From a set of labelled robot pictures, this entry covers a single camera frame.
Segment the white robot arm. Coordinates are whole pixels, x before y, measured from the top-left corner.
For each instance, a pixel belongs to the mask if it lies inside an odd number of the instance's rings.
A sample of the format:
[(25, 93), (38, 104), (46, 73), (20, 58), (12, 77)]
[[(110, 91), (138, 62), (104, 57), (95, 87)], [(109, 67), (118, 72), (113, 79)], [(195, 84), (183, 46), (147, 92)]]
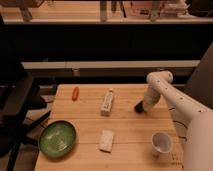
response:
[(213, 171), (213, 110), (171, 85), (170, 71), (151, 72), (142, 108), (148, 112), (163, 96), (187, 117), (188, 125), (183, 153), (183, 171)]

